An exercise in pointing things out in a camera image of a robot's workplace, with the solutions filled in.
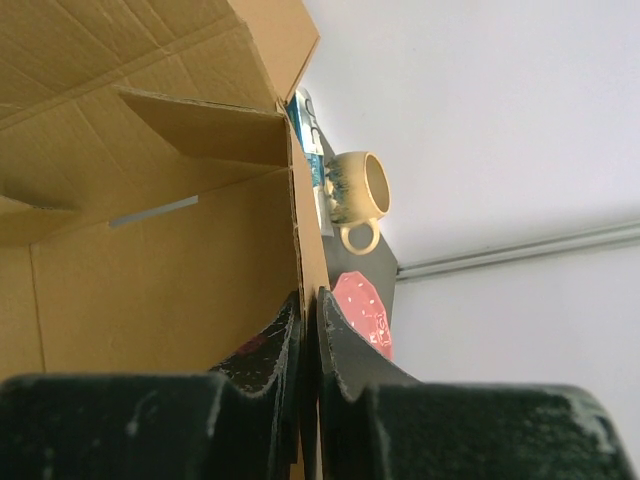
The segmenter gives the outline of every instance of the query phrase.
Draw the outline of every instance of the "mug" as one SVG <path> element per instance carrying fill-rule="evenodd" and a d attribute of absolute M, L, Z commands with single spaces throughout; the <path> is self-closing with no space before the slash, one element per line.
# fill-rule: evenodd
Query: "mug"
<path fill-rule="evenodd" d="M 382 163 L 371 152 L 348 152 L 336 155 L 325 164 L 325 194 L 331 222 L 340 227 L 344 247 L 355 255 L 371 252 L 380 241 L 378 219 L 389 211 L 391 191 Z M 359 225 L 369 225 L 371 243 L 358 249 L 349 233 Z"/>

